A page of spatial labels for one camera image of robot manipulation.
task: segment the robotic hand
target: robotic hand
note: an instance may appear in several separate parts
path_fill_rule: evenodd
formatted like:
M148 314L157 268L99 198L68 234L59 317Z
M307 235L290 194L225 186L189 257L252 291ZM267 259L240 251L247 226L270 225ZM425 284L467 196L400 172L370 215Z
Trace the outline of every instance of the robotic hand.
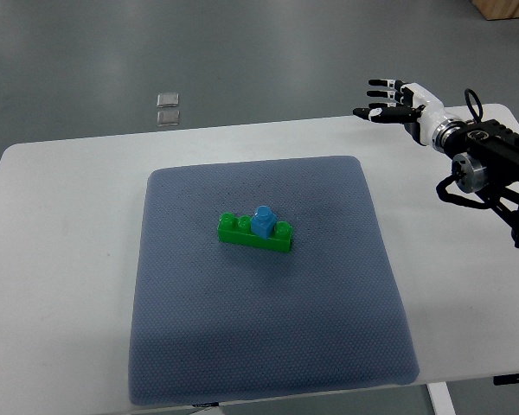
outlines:
M441 143L465 122L446 112L442 102L423 86L401 80L370 80L371 86L392 88L368 91L369 97L394 99L394 103L374 103L356 108L354 115L374 123L404 124L407 132L421 145L431 145L443 152Z
M368 91L369 97L395 102L356 108L354 115L374 123L403 124L418 144L449 156L452 174L437 186L439 198L468 208L492 209L511 227L519 248L519 193L508 188L519 182L519 134L494 119L483 122L483 106L471 89L465 90L465 101L473 119L463 120L447 112L438 98L418 84L401 80L370 80L369 84L384 88ZM463 192L475 193L482 202L449 194L446 188L453 182ZM515 203L517 210L509 210L502 199Z

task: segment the concrete floor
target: concrete floor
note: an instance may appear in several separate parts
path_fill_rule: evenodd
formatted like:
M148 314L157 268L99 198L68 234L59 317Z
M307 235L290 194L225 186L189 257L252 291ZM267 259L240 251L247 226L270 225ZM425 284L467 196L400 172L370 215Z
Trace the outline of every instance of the concrete floor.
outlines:
M470 87L519 121L519 20L486 22L469 0L3 0L0 157L16 143L157 131L168 91L181 94L171 129L350 115L373 77L416 81L448 106ZM450 390L458 414L519 414L519 386ZM227 409L266 412L433 410L420 386Z

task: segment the stacked blocks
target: stacked blocks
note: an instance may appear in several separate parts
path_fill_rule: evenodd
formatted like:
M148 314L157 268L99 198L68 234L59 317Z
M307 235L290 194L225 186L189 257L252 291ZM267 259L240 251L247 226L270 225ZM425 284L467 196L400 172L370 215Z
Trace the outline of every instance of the stacked blocks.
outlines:
M292 227L288 222L280 220L274 223L274 226L271 225L272 231L264 239L252 232L252 221L253 218L248 215L237 218L230 213L222 214L217 227L219 240L230 244L253 246L279 252L291 250Z

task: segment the gray mat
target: gray mat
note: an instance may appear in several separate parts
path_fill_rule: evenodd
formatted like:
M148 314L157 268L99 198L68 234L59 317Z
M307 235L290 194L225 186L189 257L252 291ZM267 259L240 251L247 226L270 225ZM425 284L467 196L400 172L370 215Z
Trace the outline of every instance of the gray mat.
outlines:
M293 226L290 253L218 241L221 213L259 205ZM405 385L418 373L354 157L152 173L131 328L135 405Z

